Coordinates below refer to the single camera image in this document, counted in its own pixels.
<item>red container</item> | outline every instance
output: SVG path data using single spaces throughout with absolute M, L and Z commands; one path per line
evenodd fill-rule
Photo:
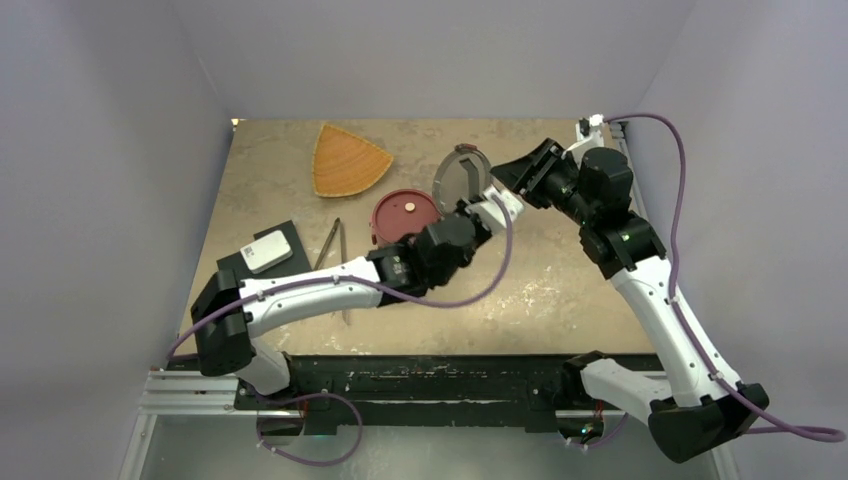
M 381 198 L 371 213 L 371 243 L 380 247 L 396 243 L 440 218 L 430 195 L 420 190 L 395 190 Z

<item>white wall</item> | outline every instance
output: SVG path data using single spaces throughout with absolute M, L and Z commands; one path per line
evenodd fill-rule
M 0 6 L 0 465 L 115 478 L 229 143 L 167 0 Z
M 707 331 L 787 420 L 848 428 L 848 3 L 698 2 L 639 110 L 689 154 L 682 285 Z M 667 235 L 677 158 L 631 124 L 651 220 Z M 848 447 L 734 442 L 745 478 L 844 478 Z
M 175 0 L 233 117 L 569 117 L 642 98 L 694 0 Z

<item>container lid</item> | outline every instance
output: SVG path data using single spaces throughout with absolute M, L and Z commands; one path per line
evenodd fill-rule
M 439 165 L 433 178 L 433 200 L 443 215 L 456 209 L 456 202 L 470 200 L 492 185 L 489 159 L 476 146 L 460 143 Z
M 395 190 L 377 202 L 371 214 L 371 228 L 384 241 L 394 243 L 441 217 L 430 195 L 420 190 Z

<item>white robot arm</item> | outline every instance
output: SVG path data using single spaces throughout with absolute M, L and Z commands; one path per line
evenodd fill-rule
M 384 294 L 377 286 L 412 297 L 424 296 L 428 290 L 447 284 L 457 269 L 471 262 L 481 245 L 506 228 L 504 212 L 515 221 L 523 211 L 524 204 L 515 195 L 492 186 L 480 198 L 460 202 L 453 214 L 422 232 L 343 265 L 240 282 L 229 278 L 231 273 L 218 272 L 192 308 L 195 321 L 234 297 L 255 301 L 198 330 L 195 339 L 201 373 L 235 373 L 262 395 L 287 388 L 291 374 L 286 359 L 262 340 L 264 333 L 324 313 L 403 301 Z
M 596 117 L 578 130 L 591 136 L 603 122 Z M 567 362 L 563 389 L 570 398 L 616 405 L 648 425 L 666 456 L 686 461 L 741 435 L 756 419 L 712 378 L 693 340 L 742 396 L 760 408 L 768 405 L 768 396 L 760 385 L 741 382 L 681 293 L 668 298 L 671 264 L 651 225 L 630 211 L 633 172 L 626 157 L 597 143 L 575 145 L 563 149 L 547 139 L 530 154 L 494 167 L 492 175 L 533 207 L 553 206 L 580 225 L 583 251 L 636 313 L 667 380 L 649 379 L 593 352 Z M 575 151 L 581 153 L 579 163 Z M 675 303 L 691 334 L 675 315 Z

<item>wooden table surface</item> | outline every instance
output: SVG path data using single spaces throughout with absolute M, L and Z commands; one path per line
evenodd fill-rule
M 493 165 L 527 154 L 546 137 L 575 140 L 574 120 L 333 120 L 395 156 L 386 175 L 362 194 L 338 199 L 312 191 L 311 160 L 321 120 L 239 123 L 215 202 L 189 305 L 215 272 L 217 259 L 252 241 L 255 232 L 293 220 L 310 262 L 335 217 L 347 234 L 348 257 L 374 248 L 371 211 L 386 193 L 430 193 L 436 168 L 457 143 L 473 143 Z M 607 145 L 612 145 L 606 133 Z M 293 354 L 499 354 L 653 352 L 635 315 L 583 254 L 577 227 L 561 213 L 528 208 L 515 226 L 513 260 L 488 298 L 462 309 L 413 304 L 340 313 L 296 322 L 265 335 Z M 504 236 L 477 252 L 470 267 L 428 294 L 459 300 L 482 290 L 503 258 Z M 338 237 L 324 266 L 339 262 Z M 188 306 L 182 330 L 191 324 Z M 195 351 L 193 341 L 179 353 Z

